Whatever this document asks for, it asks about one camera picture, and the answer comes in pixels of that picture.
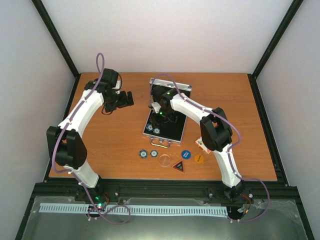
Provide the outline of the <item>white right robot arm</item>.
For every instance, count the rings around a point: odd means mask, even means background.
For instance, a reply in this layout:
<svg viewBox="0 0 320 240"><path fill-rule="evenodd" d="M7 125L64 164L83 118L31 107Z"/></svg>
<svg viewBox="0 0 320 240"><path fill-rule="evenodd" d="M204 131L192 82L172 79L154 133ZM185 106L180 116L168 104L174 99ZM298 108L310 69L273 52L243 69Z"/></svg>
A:
<svg viewBox="0 0 320 240"><path fill-rule="evenodd" d="M151 99L150 121L154 127L177 126L178 113L199 125L202 143L217 160L225 192L240 195L244 185L232 151L231 124L223 109L205 107L175 88L165 90L160 85L151 90Z"/></svg>

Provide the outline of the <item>aluminium poker case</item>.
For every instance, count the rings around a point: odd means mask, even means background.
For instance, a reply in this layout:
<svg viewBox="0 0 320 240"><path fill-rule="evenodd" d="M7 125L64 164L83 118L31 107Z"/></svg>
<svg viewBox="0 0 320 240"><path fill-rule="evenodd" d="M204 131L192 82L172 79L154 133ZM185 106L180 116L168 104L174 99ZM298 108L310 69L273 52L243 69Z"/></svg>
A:
<svg viewBox="0 0 320 240"><path fill-rule="evenodd" d="M169 148L171 144L181 144L187 117L176 111L166 114L157 102L160 96L167 93L176 93L176 87L187 97L191 96L192 86L168 80L151 78L151 92L156 97L151 98L149 114L142 134L150 138L150 144L161 148Z"/></svg>

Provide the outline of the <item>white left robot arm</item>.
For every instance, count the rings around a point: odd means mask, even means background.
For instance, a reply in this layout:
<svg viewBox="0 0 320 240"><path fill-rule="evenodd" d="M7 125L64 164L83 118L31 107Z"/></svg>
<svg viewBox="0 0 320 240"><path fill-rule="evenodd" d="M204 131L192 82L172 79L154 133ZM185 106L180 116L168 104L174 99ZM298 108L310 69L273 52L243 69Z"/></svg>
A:
<svg viewBox="0 0 320 240"><path fill-rule="evenodd" d="M74 175L80 185L87 187L86 195L92 201L103 198L104 188L98 185L99 175L88 163L83 133L98 109L109 115L132 105L132 93L122 90L121 75L105 68L99 78L84 86L80 100L69 115L58 126L50 126L46 131L52 169L58 173L56 165L59 165L63 167L62 172Z"/></svg>

